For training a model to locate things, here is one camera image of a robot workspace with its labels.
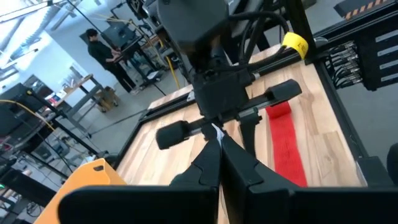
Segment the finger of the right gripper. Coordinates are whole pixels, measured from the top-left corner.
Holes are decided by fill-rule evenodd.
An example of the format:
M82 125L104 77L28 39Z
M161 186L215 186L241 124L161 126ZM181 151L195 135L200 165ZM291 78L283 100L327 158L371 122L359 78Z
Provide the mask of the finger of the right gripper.
M261 120L262 116L259 116L258 113L251 113L249 115L239 118L239 128L244 148L253 157L256 157L256 151L255 151L256 125L259 124Z
M205 141L210 141L217 138L216 127L212 123L206 123L201 127L201 132L204 135Z

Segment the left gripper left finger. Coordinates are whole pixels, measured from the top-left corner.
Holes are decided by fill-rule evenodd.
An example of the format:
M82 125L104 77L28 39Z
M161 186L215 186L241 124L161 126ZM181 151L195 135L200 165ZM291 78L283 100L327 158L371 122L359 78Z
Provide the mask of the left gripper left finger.
M221 145L208 141L169 185L94 185L67 194L61 224L217 224Z

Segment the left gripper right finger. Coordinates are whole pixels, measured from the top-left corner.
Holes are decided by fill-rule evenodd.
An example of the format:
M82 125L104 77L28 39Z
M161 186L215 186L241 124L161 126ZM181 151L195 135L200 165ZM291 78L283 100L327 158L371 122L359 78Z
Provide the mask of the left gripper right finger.
M231 137L221 144L230 224L398 224L396 187L299 187Z

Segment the red elastic bandage strip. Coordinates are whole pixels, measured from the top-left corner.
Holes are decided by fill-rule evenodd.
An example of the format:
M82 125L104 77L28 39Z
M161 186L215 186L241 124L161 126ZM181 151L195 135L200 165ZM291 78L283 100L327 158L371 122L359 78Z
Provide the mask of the red elastic bandage strip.
M267 107L266 112L271 129L275 171L294 184L307 187L289 103Z

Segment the yellow plastic bin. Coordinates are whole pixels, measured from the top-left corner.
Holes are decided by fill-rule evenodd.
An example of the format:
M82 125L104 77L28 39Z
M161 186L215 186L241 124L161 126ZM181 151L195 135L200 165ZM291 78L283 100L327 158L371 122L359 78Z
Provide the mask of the yellow plastic bin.
M61 199L73 190L89 185L126 185L105 161L97 159L77 168L45 206L34 224L60 224L57 209Z

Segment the cardboard box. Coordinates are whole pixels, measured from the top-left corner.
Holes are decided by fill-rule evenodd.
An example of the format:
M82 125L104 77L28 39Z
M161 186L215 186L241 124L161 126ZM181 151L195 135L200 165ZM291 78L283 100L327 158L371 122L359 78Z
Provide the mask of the cardboard box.
M106 86L103 90L98 91L95 94L97 100L97 108L102 112L106 113L119 106L119 98L113 88Z

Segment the black equipment cart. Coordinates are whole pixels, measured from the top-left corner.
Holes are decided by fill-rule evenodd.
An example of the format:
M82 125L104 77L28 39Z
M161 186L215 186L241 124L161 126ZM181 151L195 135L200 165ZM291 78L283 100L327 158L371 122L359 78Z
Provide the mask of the black equipment cart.
M144 37L130 29L129 24L108 23L110 27L101 36L110 46L121 51L117 62L127 71L134 72L136 85L143 90L161 81L162 71L142 49Z

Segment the person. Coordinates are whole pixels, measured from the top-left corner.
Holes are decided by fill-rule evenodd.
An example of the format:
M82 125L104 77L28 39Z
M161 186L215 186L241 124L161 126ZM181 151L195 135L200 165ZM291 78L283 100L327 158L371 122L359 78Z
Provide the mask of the person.
M104 45L99 38L95 29L87 29L86 36L89 40L88 53L93 57L105 70L112 73L121 86L133 95L139 93L140 89L129 77L125 69L117 62L121 58L121 52L111 49Z

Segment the wooden work table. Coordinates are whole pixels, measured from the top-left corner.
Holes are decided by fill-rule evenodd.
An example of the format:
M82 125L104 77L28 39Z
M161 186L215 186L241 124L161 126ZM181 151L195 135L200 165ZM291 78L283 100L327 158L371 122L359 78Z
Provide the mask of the wooden work table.
M94 87L88 91L83 85L86 82L94 83ZM64 112L63 118L69 120L74 127L76 127L79 131L83 133L84 136L91 138L91 134L88 132L86 128L84 128L80 121L86 116L86 114L92 110L95 106L100 105L100 97L96 96L97 93L103 91L103 86L94 78L93 74L89 74L86 77L82 78L80 81L76 82L71 88L66 89L66 94L59 98L55 93L52 93L50 96L46 97L46 100L56 109L66 102L66 99L71 96L77 90L81 90L85 96L83 96L74 106L72 106L67 112ZM75 119L74 116L79 113L79 111L84 107L87 103L91 102L90 107L86 110L85 113L81 114L78 119Z

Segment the black control box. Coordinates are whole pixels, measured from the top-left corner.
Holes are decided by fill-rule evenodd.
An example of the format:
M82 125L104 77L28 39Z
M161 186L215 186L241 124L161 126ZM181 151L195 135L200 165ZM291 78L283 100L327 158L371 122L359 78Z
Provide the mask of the black control box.
M326 67L336 89L361 83L376 91L398 83L398 19L365 28L329 54Z

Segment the hazard striped floor mat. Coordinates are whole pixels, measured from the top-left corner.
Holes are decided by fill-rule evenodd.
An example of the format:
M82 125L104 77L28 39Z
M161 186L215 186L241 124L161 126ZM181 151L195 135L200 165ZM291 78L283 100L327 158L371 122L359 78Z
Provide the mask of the hazard striped floor mat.
M364 14L365 12L379 8L395 0L344 0L336 4L334 10L344 19Z

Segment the black cabinet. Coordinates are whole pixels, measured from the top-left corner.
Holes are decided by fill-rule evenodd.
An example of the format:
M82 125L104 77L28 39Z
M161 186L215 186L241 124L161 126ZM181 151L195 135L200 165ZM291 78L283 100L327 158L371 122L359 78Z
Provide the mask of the black cabinet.
M0 100L11 100L13 103L0 102L0 138L11 136L22 138L32 128L36 128L41 119L15 104L18 102L34 113L38 112L43 104L34 96L27 94L28 88L21 83L0 94Z

